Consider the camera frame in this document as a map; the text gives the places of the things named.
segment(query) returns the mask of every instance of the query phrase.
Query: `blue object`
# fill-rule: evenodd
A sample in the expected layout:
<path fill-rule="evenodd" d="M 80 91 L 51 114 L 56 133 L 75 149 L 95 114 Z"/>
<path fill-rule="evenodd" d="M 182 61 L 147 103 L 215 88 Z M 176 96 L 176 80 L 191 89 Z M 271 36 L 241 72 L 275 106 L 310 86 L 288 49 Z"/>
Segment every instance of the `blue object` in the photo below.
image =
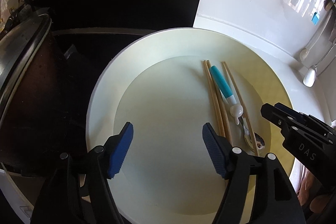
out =
<path fill-rule="evenodd" d="M 317 12 L 315 12 L 311 21 L 314 23 L 314 25 L 316 25 L 317 22 L 319 22 L 319 19 L 320 19 L 319 14 Z"/>
<path fill-rule="evenodd" d="M 110 166 L 107 171 L 110 178 L 113 178 L 115 174 L 119 173 L 132 139 L 133 125 L 130 122 L 127 122 L 120 133 L 119 143 L 115 147 L 113 153 L 111 153 Z"/>
<path fill-rule="evenodd" d="M 216 66 L 212 66 L 210 69 L 210 73 L 212 77 L 214 78 L 215 82 L 217 83 L 219 89 L 223 93 L 225 98 L 230 97 L 233 95 L 232 90 L 228 83 L 226 82 L 224 76 L 221 74 L 221 72 L 217 69 Z"/>
<path fill-rule="evenodd" d="M 228 173 L 225 153 L 221 149 L 220 143 L 216 140 L 219 136 L 217 136 L 209 123 L 203 126 L 202 137 L 217 174 L 225 178 Z"/>

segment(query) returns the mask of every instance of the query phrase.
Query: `blue handle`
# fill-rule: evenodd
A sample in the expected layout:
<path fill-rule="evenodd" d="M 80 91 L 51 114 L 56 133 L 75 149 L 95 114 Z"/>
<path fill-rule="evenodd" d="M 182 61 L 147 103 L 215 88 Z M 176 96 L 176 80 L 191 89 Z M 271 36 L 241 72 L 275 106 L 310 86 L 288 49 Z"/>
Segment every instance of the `blue handle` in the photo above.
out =
<path fill-rule="evenodd" d="M 228 98 L 231 95 L 233 95 L 232 90 L 230 89 L 230 87 L 227 84 L 224 76 L 217 69 L 217 67 L 216 66 L 212 66 L 209 70 L 210 70 L 210 73 L 211 73 L 212 77 L 214 78 L 215 82 L 217 83 L 219 89 L 223 93 L 224 97 Z"/>

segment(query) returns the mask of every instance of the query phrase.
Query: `spoon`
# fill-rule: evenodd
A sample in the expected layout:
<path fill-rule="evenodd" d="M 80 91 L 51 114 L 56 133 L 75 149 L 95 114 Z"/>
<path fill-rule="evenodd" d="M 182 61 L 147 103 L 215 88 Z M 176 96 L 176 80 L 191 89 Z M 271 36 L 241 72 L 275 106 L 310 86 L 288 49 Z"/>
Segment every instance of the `spoon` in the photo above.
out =
<path fill-rule="evenodd" d="M 322 62 L 322 60 L 327 56 L 328 53 L 330 53 L 331 49 L 335 46 L 336 44 L 336 39 L 334 40 L 334 42 L 331 44 L 331 47 L 329 48 L 329 50 L 325 53 L 325 55 L 321 58 L 321 60 L 319 62 L 317 62 L 315 65 L 312 65 L 306 75 L 304 76 L 303 79 L 303 83 L 304 85 L 311 87 L 316 79 L 316 75 L 317 75 L 317 66 Z"/>
<path fill-rule="evenodd" d="M 245 142 L 246 142 L 247 145 L 250 147 L 250 149 L 251 149 L 252 151 L 254 151 L 254 150 L 253 150 L 253 145 L 252 145 L 252 140 L 251 140 L 250 131 L 249 131 L 249 129 L 245 126 L 243 117 L 239 117 L 238 119 L 239 119 L 239 122 L 240 122 L 241 126 L 243 127 Z M 265 148 L 265 141 L 264 141 L 264 139 L 263 139 L 260 135 L 258 135 L 257 133 L 255 133 L 255 132 L 254 132 L 254 135 L 255 135 L 255 139 L 256 139 L 256 141 L 257 141 L 257 147 L 258 147 L 258 150 L 264 149 L 264 148 Z"/>

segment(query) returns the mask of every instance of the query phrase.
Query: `chopsticks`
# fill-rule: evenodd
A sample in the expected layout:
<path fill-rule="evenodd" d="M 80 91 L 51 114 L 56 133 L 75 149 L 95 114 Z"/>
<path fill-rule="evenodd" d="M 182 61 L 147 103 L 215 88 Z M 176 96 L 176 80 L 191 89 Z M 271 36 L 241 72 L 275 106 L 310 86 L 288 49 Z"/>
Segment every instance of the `chopsticks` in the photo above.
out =
<path fill-rule="evenodd" d="M 224 65 L 227 73 L 229 74 L 231 82 L 232 82 L 232 84 L 233 84 L 233 86 L 234 86 L 234 88 L 236 90 L 236 93 L 237 93 L 238 99 L 240 101 L 240 104 L 241 104 L 241 106 L 244 109 L 243 117 L 246 119 L 247 127 L 248 127 L 248 129 L 250 131 L 250 136 L 251 136 L 251 141 L 252 141 L 252 146 L 253 146 L 254 154 L 256 156 L 259 156 L 259 150 L 258 150 L 258 147 L 257 147 L 257 141 L 255 139 L 254 131 L 253 131 L 253 128 L 252 128 L 252 124 L 251 124 L 251 120 L 250 120 L 249 114 L 247 112 L 246 105 L 245 105 L 245 103 L 243 101 L 243 98 L 242 98 L 242 96 L 241 96 L 241 94 L 239 92 L 239 89 L 238 89 L 238 86 L 237 86 L 237 84 L 235 82 L 235 79 L 233 78 L 233 75 L 231 74 L 231 71 L 228 68 L 226 62 L 222 62 L 222 64 Z"/>
<path fill-rule="evenodd" d="M 206 60 L 203 61 L 203 65 L 204 65 L 205 73 L 206 73 L 207 79 L 208 79 L 208 84 L 209 84 L 209 88 L 210 88 L 212 101 L 213 101 L 213 104 L 214 104 L 214 107 L 215 107 L 216 118 L 217 118 L 217 123 L 218 123 L 218 128 L 219 128 L 219 135 L 222 136 L 222 137 L 225 137 L 224 124 L 223 124 L 223 119 L 222 119 L 222 115 L 221 115 L 221 109 L 219 107 L 218 98 L 217 98 L 217 95 L 216 95 L 215 83 L 212 81 L 211 74 L 210 74 L 210 71 L 209 71 L 210 67 L 209 67 Z"/>
<path fill-rule="evenodd" d="M 207 60 L 207 65 L 208 65 L 208 69 L 210 69 L 211 68 L 211 63 L 210 63 L 209 60 Z M 218 100 L 218 103 L 219 103 L 219 109 L 220 109 L 220 113 L 221 113 L 221 117 L 222 117 L 222 121 L 223 121 L 223 125 L 224 125 L 225 137 L 232 144 L 231 129 L 230 129 L 230 125 L 229 125 L 229 119 L 227 117 L 227 113 L 226 113 L 226 110 L 225 110 L 223 97 L 222 97 L 221 91 L 220 91 L 218 85 L 216 84 L 214 78 L 212 77 L 212 75 L 211 75 L 211 79 L 212 79 L 212 82 L 215 86 L 216 96 L 217 96 L 217 100 Z"/>

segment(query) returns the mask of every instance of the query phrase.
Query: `white ladle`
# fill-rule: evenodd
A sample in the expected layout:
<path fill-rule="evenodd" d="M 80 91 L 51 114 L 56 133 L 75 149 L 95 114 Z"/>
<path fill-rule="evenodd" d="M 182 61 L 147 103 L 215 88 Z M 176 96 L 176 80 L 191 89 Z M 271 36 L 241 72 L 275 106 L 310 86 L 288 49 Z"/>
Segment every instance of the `white ladle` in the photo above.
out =
<path fill-rule="evenodd" d="M 317 66 L 322 62 L 322 60 L 327 56 L 328 53 L 330 53 L 331 49 L 335 46 L 336 44 L 336 39 L 334 40 L 334 42 L 331 44 L 331 47 L 329 48 L 329 50 L 325 53 L 325 55 L 321 58 L 321 60 L 319 62 L 317 62 L 315 65 L 312 65 L 306 75 L 304 76 L 303 79 L 303 83 L 304 85 L 311 87 L 316 79 L 316 75 L 317 75 Z"/>

